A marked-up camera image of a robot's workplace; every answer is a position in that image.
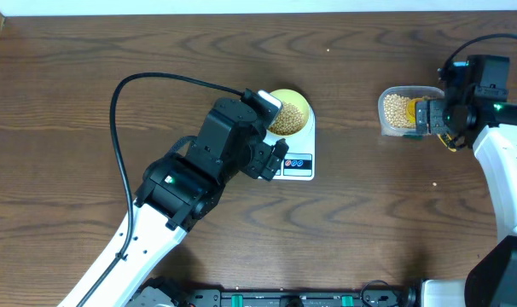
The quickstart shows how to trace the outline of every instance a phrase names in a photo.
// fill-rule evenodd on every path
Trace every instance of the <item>digital scale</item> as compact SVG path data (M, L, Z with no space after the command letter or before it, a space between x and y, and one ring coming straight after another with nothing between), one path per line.
M304 128L290 136L278 136L268 130L265 143L274 145L277 140L285 138L289 146L282 168L274 179L310 181L316 175L316 116L308 101L294 90L275 90L270 94L293 104L308 118Z

